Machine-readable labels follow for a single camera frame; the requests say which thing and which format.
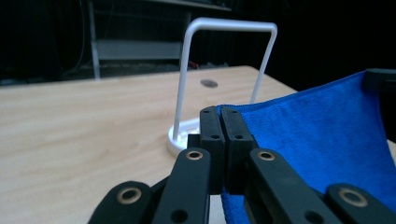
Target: screw hole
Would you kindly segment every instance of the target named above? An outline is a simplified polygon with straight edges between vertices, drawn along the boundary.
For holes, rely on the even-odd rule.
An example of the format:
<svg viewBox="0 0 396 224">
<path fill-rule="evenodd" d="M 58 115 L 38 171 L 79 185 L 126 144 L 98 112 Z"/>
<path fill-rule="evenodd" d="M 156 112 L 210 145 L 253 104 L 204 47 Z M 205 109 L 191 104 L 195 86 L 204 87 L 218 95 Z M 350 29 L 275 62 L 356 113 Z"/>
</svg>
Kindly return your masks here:
<svg viewBox="0 0 396 224">
<path fill-rule="evenodd" d="M 117 201 L 122 204 L 131 204 L 137 202 L 142 196 L 142 191 L 137 188 L 128 188 L 120 190 L 117 195 Z"/>
<path fill-rule="evenodd" d="M 352 204 L 353 206 L 356 207 L 365 207 L 368 204 L 367 199 L 364 198 L 363 195 L 352 189 L 342 188 L 338 191 L 338 195 L 346 203 Z"/>
<path fill-rule="evenodd" d="M 187 153 L 187 159 L 192 160 L 192 161 L 198 161 L 200 160 L 204 154 L 202 154 L 202 152 L 199 151 L 191 151 L 189 153 Z"/>
<path fill-rule="evenodd" d="M 310 223 L 314 223 L 314 224 L 321 224 L 324 222 L 323 217 L 320 214 L 313 211 L 305 212 L 305 219 Z"/>
<path fill-rule="evenodd" d="M 173 222 L 181 223 L 187 220 L 189 215 L 184 210 L 176 210 L 172 213 L 171 219 Z"/>
<path fill-rule="evenodd" d="M 257 156 L 263 161 L 273 161 L 275 159 L 275 155 L 271 152 L 261 151 L 257 153 Z"/>
</svg>

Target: light wood tabletop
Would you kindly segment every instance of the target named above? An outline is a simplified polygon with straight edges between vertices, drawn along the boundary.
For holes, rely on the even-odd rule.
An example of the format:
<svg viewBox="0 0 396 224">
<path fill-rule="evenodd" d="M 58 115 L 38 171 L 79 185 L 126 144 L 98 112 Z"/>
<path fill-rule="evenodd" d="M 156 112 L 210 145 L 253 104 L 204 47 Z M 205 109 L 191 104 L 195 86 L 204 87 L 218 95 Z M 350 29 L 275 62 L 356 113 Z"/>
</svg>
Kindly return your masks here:
<svg viewBox="0 0 396 224">
<path fill-rule="evenodd" d="M 182 118 L 246 104 L 257 75 L 247 66 L 189 72 Z M 167 177 L 177 83 L 167 73 L 0 89 L 0 223 L 86 223 L 118 184 Z M 293 92 L 265 76 L 257 101 Z M 219 197 L 211 200 L 210 222 L 224 223 Z"/>
</svg>

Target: blue towel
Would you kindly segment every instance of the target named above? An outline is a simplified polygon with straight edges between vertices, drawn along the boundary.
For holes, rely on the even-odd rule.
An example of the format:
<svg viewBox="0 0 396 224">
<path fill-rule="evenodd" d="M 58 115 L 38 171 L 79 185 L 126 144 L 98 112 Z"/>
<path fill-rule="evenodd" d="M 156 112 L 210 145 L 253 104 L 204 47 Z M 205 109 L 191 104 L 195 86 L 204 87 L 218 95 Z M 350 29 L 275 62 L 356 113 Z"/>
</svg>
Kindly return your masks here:
<svg viewBox="0 0 396 224">
<path fill-rule="evenodd" d="M 377 93 L 364 72 L 239 110 L 260 147 L 280 153 L 313 189 L 348 183 L 396 212 L 396 168 Z M 228 223 L 248 223 L 243 196 L 221 195 Z"/>
</svg>

